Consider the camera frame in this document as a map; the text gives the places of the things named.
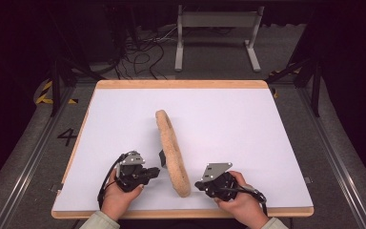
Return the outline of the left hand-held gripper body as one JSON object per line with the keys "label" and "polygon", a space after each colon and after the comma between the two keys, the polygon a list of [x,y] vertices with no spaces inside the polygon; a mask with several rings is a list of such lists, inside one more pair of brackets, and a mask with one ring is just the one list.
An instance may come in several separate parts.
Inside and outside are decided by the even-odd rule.
{"label": "left hand-held gripper body", "polygon": [[145,179],[144,171],[146,170],[143,167],[144,163],[144,159],[136,151],[122,154],[116,160],[115,181],[124,192],[130,192],[139,184],[143,184]]}

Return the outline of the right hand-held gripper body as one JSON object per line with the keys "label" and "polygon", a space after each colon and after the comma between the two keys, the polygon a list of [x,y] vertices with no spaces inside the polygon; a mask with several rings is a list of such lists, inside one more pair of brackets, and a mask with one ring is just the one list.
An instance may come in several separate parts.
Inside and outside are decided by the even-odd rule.
{"label": "right hand-held gripper body", "polygon": [[228,172],[232,167],[231,162],[208,163],[200,181],[207,184],[205,194],[210,198],[219,198],[229,201],[236,198],[237,182]]}

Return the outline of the person's left hand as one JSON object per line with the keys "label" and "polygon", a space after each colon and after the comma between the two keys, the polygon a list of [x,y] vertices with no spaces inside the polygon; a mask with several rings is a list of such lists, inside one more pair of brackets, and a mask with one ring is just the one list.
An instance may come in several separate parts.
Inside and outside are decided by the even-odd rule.
{"label": "person's left hand", "polygon": [[110,219],[118,221],[129,209],[131,203],[142,193],[144,185],[139,184],[130,192],[124,192],[115,181],[116,171],[112,170],[105,185],[105,194],[100,211]]}

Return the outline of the person's right hand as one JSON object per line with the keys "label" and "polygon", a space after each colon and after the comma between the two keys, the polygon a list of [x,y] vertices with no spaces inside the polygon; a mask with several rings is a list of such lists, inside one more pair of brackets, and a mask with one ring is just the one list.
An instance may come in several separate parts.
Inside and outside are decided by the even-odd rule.
{"label": "person's right hand", "polygon": [[231,201],[223,201],[219,198],[215,198],[214,201],[220,209],[228,212],[250,229],[261,229],[269,221],[259,202],[246,193],[239,193]]}

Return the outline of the yellow black floor tape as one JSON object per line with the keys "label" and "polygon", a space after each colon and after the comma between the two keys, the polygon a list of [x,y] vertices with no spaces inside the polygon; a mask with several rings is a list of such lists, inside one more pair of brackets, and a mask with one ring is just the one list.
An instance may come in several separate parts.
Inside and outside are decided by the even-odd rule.
{"label": "yellow black floor tape", "polygon": [[52,104],[53,100],[51,98],[47,98],[47,94],[49,92],[49,89],[52,86],[52,81],[48,80],[43,87],[40,95],[37,96],[35,103],[36,104]]}

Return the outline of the black metal stand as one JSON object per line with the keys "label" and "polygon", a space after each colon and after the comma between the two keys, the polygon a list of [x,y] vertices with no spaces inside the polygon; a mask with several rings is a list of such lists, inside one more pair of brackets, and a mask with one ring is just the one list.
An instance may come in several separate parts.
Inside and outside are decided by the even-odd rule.
{"label": "black metal stand", "polygon": [[321,69],[317,59],[308,58],[300,62],[292,63],[279,72],[271,72],[265,82],[271,84],[284,76],[299,71],[293,83],[297,88],[305,88],[312,82],[311,108],[316,117],[320,117],[318,103],[320,94]]}
{"label": "black metal stand", "polygon": [[61,83],[64,83],[66,87],[74,87],[76,85],[78,74],[75,73],[73,69],[78,70],[83,76],[90,77],[96,81],[105,80],[105,77],[100,74],[94,73],[86,67],[82,67],[80,64],[77,64],[63,55],[57,55],[51,64],[53,100],[51,116],[55,116],[61,108]]}

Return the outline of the metal floor rail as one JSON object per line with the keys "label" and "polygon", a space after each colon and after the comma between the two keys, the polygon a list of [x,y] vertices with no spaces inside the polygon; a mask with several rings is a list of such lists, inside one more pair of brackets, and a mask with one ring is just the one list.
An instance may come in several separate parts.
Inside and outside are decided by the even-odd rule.
{"label": "metal floor rail", "polygon": [[325,156],[335,174],[335,178],[339,184],[341,192],[346,198],[348,205],[356,219],[359,229],[366,229],[366,208],[352,177],[347,171],[347,168],[338,152],[334,149],[320,118],[315,116],[315,113],[311,107],[311,98],[309,97],[308,92],[305,89],[298,89],[297,93],[315,126],[315,129],[323,144]]}
{"label": "metal floor rail", "polygon": [[55,219],[51,208],[56,198],[50,191],[62,183],[74,140],[68,134],[78,131],[72,117],[77,108],[68,99],[74,89],[61,96],[59,112],[51,116],[51,106],[39,104],[29,126],[18,141],[0,173],[0,229],[66,229],[69,219]]}

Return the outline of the white metal stand frame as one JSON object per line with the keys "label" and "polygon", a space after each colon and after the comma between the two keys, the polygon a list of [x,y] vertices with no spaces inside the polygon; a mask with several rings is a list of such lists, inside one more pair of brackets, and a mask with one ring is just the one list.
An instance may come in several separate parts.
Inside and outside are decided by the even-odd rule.
{"label": "white metal stand frame", "polygon": [[251,11],[185,11],[178,6],[177,12],[177,45],[174,69],[183,70],[184,28],[250,28],[251,37],[244,41],[253,70],[261,71],[260,64],[254,51],[254,43],[264,14],[264,7]]}

